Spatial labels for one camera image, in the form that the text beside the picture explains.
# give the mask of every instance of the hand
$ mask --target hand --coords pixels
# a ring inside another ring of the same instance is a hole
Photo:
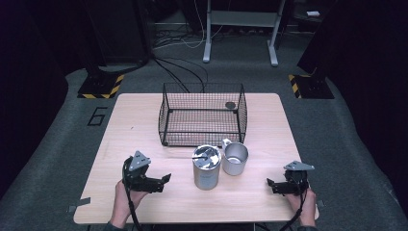
[[[286,198],[294,212],[296,212],[300,207],[300,196],[294,194],[286,194]],[[300,214],[300,224],[302,226],[314,226],[316,227],[315,222],[315,213],[316,213],[316,194],[309,188],[306,192],[303,193],[303,199],[305,200],[302,213]]]
[[[149,192],[130,191],[130,198],[132,199],[133,204],[135,205],[135,209],[138,208],[141,200],[147,194],[149,194]],[[119,181],[117,182],[115,187],[115,203],[110,222],[113,226],[117,228],[124,228],[129,216],[130,216],[129,200],[126,195],[125,186],[123,185],[122,181]]]

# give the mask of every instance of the small metal lid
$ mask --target small metal lid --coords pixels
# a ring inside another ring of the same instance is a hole
[[[201,169],[213,169],[221,162],[221,153],[216,146],[198,146],[192,154],[192,162]]]

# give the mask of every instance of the metal cup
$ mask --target metal cup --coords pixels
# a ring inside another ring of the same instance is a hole
[[[229,175],[240,175],[248,160],[248,149],[240,142],[222,140],[222,168]]]
[[[198,146],[192,154],[195,186],[200,190],[211,190],[218,183],[221,153],[216,146]]]

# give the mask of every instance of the wooden tabletop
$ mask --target wooden tabletop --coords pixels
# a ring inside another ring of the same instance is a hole
[[[274,93],[246,93],[249,158],[243,173],[222,169],[217,186],[202,191],[194,184],[194,147],[162,146],[158,132],[160,93],[124,93],[115,104],[81,198],[74,221],[106,223],[112,213],[115,184],[124,161],[139,150],[150,158],[146,175],[171,173],[163,192],[146,196],[137,209],[140,223],[204,223],[282,221],[293,217],[286,198],[272,193],[267,178],[284,182],[283,166],[300,161],[282,103]]]

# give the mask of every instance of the yellow and black tape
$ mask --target yellow and black tape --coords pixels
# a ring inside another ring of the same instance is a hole
[[[299,90],[299,86],[297,85],[297,83],[296,83],[296,80],[295,80],[295,76],[299,76],[299,77],[310,77],[310,75],[289,75],[289,80],[291,81],[291,85],[292,85],[292,90],[293,90],[293,93],[294,93],[294,96],[296,97],[296,98],[302,98],[302,94],[300,93],[300,90]]]
[[[289,75],[289,80],[291,81],[291,85],[292,85],[292,90],[294,93],[294,96],[296,98],[301,98],[302,96],[300,95],[300,91],[299,91],[299,87],[297,86],[296,81],[294,80],[294,75]]]
[[[114,87],[112,88],[110,93],[107,94],[93,94],[93,93],[83,93],[83,94],[78,94],[78,98],[113,98],[115,97],[117,91],[119,90],[120,84],[122,83],[122,80],[124,78],[124,75],[120,75],[117,77],[116,82]]]

